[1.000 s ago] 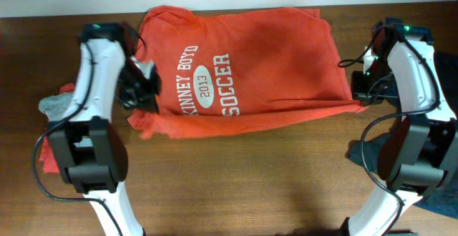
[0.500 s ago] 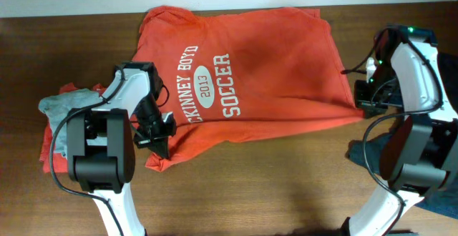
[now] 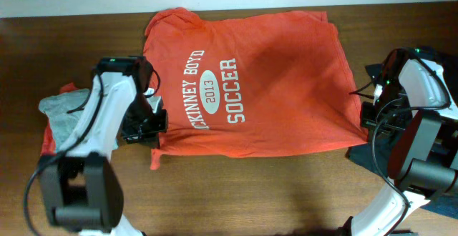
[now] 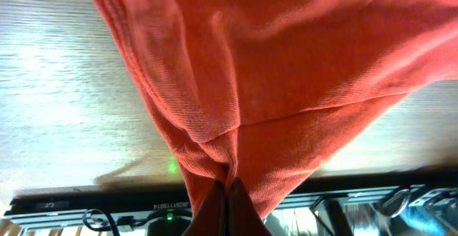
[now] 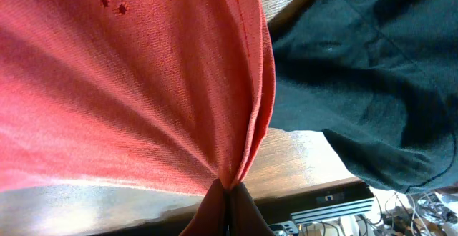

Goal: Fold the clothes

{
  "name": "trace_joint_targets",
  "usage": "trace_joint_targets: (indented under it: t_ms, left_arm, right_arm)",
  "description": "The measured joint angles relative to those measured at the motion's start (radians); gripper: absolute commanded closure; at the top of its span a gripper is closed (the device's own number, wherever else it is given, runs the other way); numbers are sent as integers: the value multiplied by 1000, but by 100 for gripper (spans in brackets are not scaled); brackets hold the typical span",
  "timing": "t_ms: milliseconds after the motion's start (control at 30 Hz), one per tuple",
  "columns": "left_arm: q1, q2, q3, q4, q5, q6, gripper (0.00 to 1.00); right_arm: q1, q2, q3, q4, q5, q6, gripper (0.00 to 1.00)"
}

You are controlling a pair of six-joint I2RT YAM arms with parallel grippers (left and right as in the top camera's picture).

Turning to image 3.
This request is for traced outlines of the red soccer t-shirt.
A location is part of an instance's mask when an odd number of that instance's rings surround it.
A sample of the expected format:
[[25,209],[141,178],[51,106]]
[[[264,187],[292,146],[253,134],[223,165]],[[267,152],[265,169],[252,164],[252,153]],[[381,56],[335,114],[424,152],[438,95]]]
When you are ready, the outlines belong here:
[[168,113],[153,169],[164,154],[284,157],[366,141],[354,77],[324,11],[206,21],[169,9],[145,37]]

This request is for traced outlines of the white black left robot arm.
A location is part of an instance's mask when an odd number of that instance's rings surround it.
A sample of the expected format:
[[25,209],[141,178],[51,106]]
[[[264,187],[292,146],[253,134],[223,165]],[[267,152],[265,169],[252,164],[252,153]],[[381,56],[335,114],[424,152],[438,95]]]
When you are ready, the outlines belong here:
[[61,149],[40,157],[31,177],[39,180],[50,225],[78,235],[142,235],[123,214],[124,194],[110,159],[118,137],[160,146],[167,111],[161,98],[147,93],[156,75],[143,56],[100,59],[76,127]]

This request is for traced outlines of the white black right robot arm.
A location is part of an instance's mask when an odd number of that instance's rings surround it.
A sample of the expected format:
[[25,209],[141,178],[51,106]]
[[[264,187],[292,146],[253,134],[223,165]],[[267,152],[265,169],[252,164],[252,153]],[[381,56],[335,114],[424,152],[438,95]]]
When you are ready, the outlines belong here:
[[361,108],[371,163],[385,181],[339,235],[391,235],[416,209],[457,194],[457,57],[425,48],[392,50]]

